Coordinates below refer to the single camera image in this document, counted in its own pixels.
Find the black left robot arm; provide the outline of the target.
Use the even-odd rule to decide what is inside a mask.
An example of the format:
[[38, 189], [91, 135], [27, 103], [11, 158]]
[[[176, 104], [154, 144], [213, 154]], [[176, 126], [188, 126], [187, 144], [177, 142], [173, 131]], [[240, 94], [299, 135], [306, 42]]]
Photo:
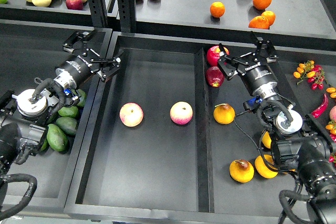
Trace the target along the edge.
[[1, 210], [1, 220], [21, 212], [37, 189], [36, 177], [23, 173], [9, 174], [11, 165], [21, 165], [43, 149], [51, 132], [48, 122], [60, 109], [80, 102], [78, 89], [81, 84], [93, 76], [98, 76], [103, 82], [109, 81], [120, 69], [123, 50], [108, 58], [88, 48], [87, 43], [95, 33], [95, 30], [75, 31], [64, 41], [63, 49], [70, 55], [56, 67], [54, 78], [36, 78], [36, 88], [27, 89], [19, 95], [8, 90], [1, 96], [1, 200], [5, 199], [8, 184], [28, 184], [19, 203]]

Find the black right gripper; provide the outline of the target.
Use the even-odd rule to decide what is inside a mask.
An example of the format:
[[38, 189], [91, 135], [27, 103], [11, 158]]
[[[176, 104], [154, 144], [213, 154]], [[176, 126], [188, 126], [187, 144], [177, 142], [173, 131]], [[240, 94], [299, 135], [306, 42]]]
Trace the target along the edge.
[[276, 50], [270, 40], [262, 40], [253, 31], [250, 37], [256, 49], [241, 56], [228, 55], [225, 47], [219, 43], [220, 58], [217, 65], [227, 80], [238, 75], [252, 97], [277, 101], [279, 95], [275, 88], [278, 80], [268, 65], [277, 60]]

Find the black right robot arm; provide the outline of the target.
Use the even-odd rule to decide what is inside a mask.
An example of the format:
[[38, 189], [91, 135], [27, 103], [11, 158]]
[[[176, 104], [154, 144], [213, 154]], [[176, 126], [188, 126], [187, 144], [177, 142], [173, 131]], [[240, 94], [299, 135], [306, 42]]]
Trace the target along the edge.
[[300, 115], [295, 103], [279, 94], [269, 66], [277, 60], [277, 52], [270, 40], [253, 40], [255, 51], [239, 57], [228, 55], [219, 45], [217, 64], [227, 80], [239, 76], [251, 95], [244, 108], [257, 116], [271, 139], [266, 167], [295, 179], [294, 190], [279, 193], [279, 223], [286, 218], [303, 223], [292, 210], [298, 201], [306, 203], [309, 223], [335, 223], [335, 168], [329, 161], [335, 142], [313, 115]]

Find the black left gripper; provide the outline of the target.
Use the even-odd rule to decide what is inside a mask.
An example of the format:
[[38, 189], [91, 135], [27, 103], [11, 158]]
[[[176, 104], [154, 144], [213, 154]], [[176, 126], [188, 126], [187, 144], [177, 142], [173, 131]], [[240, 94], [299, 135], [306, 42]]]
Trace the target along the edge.
[[123, 49], [119, 49], [112, 58], [102, 58], [92, 48], [88, 48], [88, 41], [96, 33], [96, 29], [82, 33], [75, 31], [64, 41], [63, 49], [69, 52], [70, 56], [56, 68], [54, 78], [63, 89], [77, 89], [95, 74], [103, 82], [109, 81], [120, 69]]

